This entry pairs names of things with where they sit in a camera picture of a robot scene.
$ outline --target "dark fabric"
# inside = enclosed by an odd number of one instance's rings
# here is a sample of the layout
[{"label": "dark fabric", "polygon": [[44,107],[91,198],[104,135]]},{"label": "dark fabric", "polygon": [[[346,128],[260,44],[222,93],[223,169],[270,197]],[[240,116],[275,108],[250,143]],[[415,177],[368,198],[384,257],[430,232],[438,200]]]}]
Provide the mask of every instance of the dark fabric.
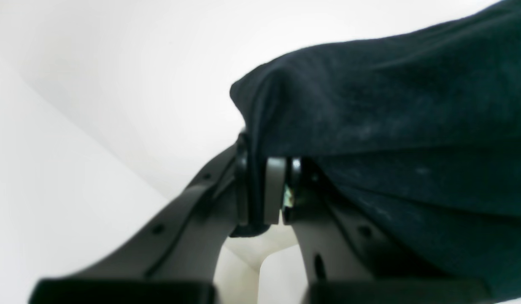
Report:
[{"label": "dark fabric", "polygon": [[256,178],[267,156],[310,156],[424,259],[521,296],[521,0],[291,52],[231,98]]}]

